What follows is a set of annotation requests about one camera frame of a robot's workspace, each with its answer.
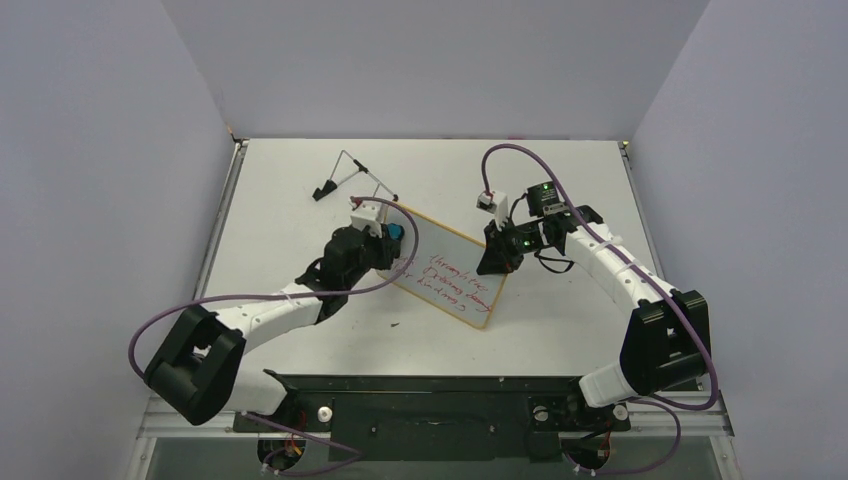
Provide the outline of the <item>blue whiteboard eraser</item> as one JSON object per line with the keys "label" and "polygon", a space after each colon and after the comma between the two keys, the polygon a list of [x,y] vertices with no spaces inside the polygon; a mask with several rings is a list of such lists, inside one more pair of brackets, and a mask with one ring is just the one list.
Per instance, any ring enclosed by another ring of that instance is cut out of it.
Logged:
{"label": "blue whiteboard eraser", "polygon": [[384,225],[385,235],[392,241],[401,242],[405,236],[405,229],[402,225],[396,223],[387,223]]}

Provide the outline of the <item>yellow framed whiteboard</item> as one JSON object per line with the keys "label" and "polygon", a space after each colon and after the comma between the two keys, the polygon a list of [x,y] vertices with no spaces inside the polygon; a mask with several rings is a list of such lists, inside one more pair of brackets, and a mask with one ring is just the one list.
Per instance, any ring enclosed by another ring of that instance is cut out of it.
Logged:
{"label": "yellow framed whiteboard", "polygon": [[481,275],[477,267],[484,253],[478,240],[408,209],[408,215],[388,207],[385,224],[405,231],[400,256],[383,278],[432,307],[478,330],[495,312],[507,277]]}

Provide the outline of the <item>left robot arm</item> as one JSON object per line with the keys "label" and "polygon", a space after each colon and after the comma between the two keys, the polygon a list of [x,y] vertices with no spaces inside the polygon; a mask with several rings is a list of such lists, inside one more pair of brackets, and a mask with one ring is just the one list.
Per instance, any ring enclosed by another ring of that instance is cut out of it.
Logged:
{"label": "left robot arm", "polygon": [[402,226],[336,229],[321,257],[281,291],[217,311],[208,301],[176,310],[176,321],[141,373],[143,382],[192,425],[222,411],[259,414],[272,429],[291,427],[298,402],[270,370],[242,364],[252,350],[335,315],[370,271],[388,271],[406,238]]}

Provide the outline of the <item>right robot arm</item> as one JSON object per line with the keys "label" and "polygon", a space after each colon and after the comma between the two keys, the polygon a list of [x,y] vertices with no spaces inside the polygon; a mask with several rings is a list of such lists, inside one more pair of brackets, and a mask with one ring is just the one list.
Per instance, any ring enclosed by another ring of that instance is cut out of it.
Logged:
{"label": "right robot arm", "polygon": [[604,407],[645,397],[708,373],[708,312],[696,291],[682,292],[645,268],[590,206],[563,202],[552,182],[527,189],[531,221],[515,224],[507,196],[482,192],[478,209],[492,214],[484,229],[479,275],[510,274],[525,255],[554,248],[580,266],[628,316],[617,360],[582,376],[564,400],[578,427],[598,420]]}

